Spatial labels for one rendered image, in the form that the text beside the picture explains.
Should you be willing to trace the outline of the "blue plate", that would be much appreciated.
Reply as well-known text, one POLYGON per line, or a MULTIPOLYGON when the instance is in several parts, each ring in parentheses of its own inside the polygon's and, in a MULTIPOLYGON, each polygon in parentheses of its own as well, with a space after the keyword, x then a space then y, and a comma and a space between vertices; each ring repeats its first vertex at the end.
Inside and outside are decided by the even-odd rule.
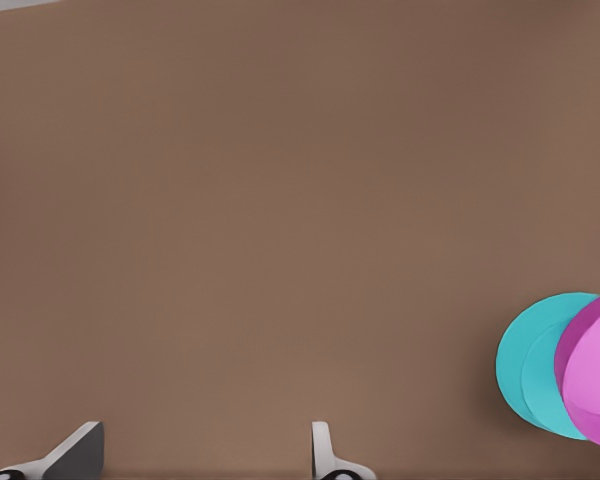
POLYGON ((594 293, 568 292, 533 303, 509 324, 495 357, 497 385, 511 410, 527 423, 569 439, 585 436, 559 393, 554 357, 565 328, 597 298, 594 293))

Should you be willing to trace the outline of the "pink plate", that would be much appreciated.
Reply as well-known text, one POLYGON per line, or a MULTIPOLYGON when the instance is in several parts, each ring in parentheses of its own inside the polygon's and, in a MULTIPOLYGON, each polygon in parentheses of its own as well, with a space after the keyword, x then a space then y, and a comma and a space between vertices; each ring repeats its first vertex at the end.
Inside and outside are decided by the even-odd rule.
POLYGON ((586 439, 600 445, 600 297, 565 328, 554 371, 569 418, 586 439))

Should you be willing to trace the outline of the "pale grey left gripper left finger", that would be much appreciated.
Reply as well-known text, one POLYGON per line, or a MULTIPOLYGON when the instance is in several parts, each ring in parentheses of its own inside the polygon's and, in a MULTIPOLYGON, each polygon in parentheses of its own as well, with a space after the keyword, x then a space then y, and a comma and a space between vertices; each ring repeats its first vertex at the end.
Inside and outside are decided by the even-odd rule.
POLYGON ((4 467, 0 480, 100 480, 104 467, 104 424, 89 421, 46 456, 4 467))

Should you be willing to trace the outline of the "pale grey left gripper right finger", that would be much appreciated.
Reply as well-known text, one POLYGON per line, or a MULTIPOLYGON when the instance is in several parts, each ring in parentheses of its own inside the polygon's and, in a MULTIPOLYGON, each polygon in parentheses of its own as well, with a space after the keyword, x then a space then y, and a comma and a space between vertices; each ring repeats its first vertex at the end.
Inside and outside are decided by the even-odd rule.
POLYGON ((327 422, 313 421, 311 435, 313 480, 376 480, 370 468, 335 455, 327 422))

